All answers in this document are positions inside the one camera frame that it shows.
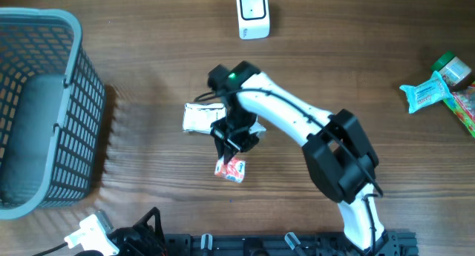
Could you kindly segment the white pouch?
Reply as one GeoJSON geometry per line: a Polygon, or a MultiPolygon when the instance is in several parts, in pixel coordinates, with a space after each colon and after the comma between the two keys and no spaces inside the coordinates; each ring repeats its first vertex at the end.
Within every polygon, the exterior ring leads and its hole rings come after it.
{"type": "Polygon", "coordinates": [[[211,124],[222,119],[225,115],[226,107],[223,103],[186,103],[184,106],[183,130],[185,132],[210,134],[211,124]]]}

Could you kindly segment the mint green wipes pack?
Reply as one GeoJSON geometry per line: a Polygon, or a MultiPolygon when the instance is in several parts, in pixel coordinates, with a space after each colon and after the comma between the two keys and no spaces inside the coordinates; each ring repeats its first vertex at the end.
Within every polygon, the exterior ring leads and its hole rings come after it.
{"type": "Polygon", "coordinates": [[[446,82],[438,71],[432,72],[429,80],[420,85],[401,85],[399,89],[407,97],[409,114],[414,114],[422,108],[452,97],[446,82]]]}

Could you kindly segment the Haribo gummy worms bag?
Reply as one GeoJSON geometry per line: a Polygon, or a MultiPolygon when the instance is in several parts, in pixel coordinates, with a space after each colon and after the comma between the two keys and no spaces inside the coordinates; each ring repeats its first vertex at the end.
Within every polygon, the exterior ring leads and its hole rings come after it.
{"type": "Polygon", "coordinates": [[[444,103],[474,137],[474,83],[464,90],[453,92],[451,98],[444,99],[444,103]]]}

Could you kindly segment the red white small carton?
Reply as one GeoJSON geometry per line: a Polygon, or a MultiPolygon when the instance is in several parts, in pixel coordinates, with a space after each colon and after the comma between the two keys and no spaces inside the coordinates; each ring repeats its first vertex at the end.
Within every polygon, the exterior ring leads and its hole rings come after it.
{"type": "Polygon", "coordinates": [[[235,183],[242,183],[245,177],[246,162],[233,157],[227,164],[224,157],[221,157],[214,169],[214,175],[235,183]]]}

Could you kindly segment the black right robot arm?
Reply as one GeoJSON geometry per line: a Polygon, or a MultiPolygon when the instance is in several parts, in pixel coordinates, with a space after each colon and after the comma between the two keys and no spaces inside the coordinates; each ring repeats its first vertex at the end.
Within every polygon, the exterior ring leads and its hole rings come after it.
{"type": "Polygon", "coordinates": [[[379,159],[354,114],[312,106],[246,61],[231,70],[218,65],[207,84],[227,108],[225,117],[211,124],[219,160],[227,164],[254,148],[260,139],[251,128],[264,118],[301,147],[311,181],[338,205],[344,235],[355,249],[379,253],[387,236],[374,203],[383,195],[376,182],[379,159]]]}

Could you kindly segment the white barcode scanner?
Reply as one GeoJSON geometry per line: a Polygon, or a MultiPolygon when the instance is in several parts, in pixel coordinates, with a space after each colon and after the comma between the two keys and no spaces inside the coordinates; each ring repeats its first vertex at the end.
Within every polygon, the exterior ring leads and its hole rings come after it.
{"type": "Polygon", "coordinates": [[[239,37],[264,39],[270,32],[268,0],[236,0],[239,37]]]}

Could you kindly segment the green lid jar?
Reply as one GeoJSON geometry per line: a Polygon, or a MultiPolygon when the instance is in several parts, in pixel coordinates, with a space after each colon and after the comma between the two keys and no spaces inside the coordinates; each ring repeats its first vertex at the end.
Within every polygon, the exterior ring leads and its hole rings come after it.
{"type": "Polygon", "coordinates": [[[441,74],[451,91],[464,90],[474,82],[472,69],[450,51],[438,58],[430,69],[441,74]]]}

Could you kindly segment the grey plastic mesh basket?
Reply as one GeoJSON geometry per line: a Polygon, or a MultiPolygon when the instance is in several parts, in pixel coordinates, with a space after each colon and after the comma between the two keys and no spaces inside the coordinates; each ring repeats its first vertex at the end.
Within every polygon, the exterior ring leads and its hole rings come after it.
{"type": "Polygon", "coordinates": [[[73,14],[1,9],[3,220],[88,194],[105,103],[73,14]]]}

